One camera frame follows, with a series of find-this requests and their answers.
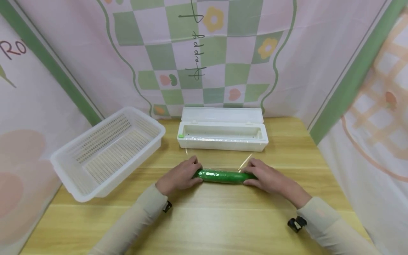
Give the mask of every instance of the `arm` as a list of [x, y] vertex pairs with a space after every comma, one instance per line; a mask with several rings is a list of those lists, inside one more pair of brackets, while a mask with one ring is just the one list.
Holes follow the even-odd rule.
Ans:
[[244, 171], [258, 178], [246, 180], [245, 185], [256, 186], [268, 193], [278, 193], [289, 200], [298, 209], [298, 215], [307, 221], [305, 228], [310, 236], [332, 254], [380, 254], [332, 207], [318, 197], [311, 197], [298, 183], [276, 169], [261, 160], [251, 159]]
[[157, 219], [167, 204], [169, 194], [174, 190], [190, 188], [202, 182], [200, 178], [191, 179], [201, 167], [197, 157], [193, 156], [162, 176], [139, 196], [136, 203], [92, 248], [89, 255], [116, 255], [126, 252], [142, 230]]

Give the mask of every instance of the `white plastic basket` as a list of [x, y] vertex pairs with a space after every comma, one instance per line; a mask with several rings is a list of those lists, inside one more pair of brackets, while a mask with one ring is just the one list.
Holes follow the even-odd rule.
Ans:
[[54, 152], [51, 162], [68, 192], [86, 202], [107, 196], [160, 147], [165, 132], [125, 107]]

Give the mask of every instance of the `green square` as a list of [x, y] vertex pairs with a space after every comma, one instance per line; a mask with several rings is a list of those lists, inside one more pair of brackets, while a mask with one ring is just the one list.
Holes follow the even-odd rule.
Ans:
[[200, 21], [202, 18], [184, 17], [191, 16], [193, 12], [197, 14], [196, 3], [166, 6], [167, 22], [172, 42], [192, 40], [194, 32], [198, 33], [198, 23], [196, 20]]
[[268, 63], [271, 58], [271, 55], [278, 50], [277, 43], [282, 37], [282, 34], [283, 31], [269, 33], [266, 35], [258, 35], [255, 41], [255, 49], [252, 57], [252, 64]]
[[177, 70], [180, 88], [182, 89], [202, 89], [202, 76], [194, 77], [195, 70]]
[[247, 84], [245, 89], [245, 98], [244, 102], [256, 102], [259, 99], [259, 96], [264, 93], [269, 84]]
[[204, 107], [204, 104], [186, 104], [184, 107]]
[[146, 45], [146, 51], [154, 70], [177, 69], [171, 43]]
[[164, 0], [130, 0], [133, 10], [144, 10], [164, 6]]
[[135, 15], [132, 11], [113, 14], [115, 34], [120, 46], [144, 45]]
[[246, 84], [250, 64], [225, 64], [225, 86]]
[[205, 104], [215, 104], [224, 102], [225, 88], [203, 89]]
[[258, 32], [263, 0], [229, 2], [228, 36], [251, 36]]
[[160, 89], [154, 71], [139, 71], [137, 82], [141, 89]]
[[209, 67], [216, 64], [225, 64], [227, 56], [227, 37], [214, 36], [200, 39], [201, 66]]
[[166, 89], [162, 90], [164, 102], [168, 105], [184, 104], [183, 94], [181, 89]]
[[170, 116], [169, 110], [165, 104], [154, 104], [153, 105], [153, 113], [157, 116]]
[[244, 104], [238, 104], [238, 103], [225, 103], [223, 107], [227, 108], [242, 108], [244, 107]]

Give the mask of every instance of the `black clip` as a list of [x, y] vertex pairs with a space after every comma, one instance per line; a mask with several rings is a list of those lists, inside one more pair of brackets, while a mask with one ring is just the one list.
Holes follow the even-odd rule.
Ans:
[[296, 219], [292, 218], [288, 221], [288, 226], [295, 233], [298, 233], [303, 228], [303, 226], [306, 226], [306, 225], [307, 225], [307, 221], [300, 216], [298, 216]]
[[167, 201], [167, 204], [164, 206], [163, 212], [167, 213], [167, 211], [172, 207], [173, 205], [170, 203], [170, 201]]

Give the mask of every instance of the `white plastic box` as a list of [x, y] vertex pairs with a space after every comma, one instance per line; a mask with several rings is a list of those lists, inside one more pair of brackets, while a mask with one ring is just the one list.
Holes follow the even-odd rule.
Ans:
[[68, 192], [86, 202], [107, 196], [160, 147], [165, 132], [125, 107], [54, 152], [51, 162]]
[[269, 142], [261, 109], [184, 107], [181, 120], [181, 148], [263, 151]]

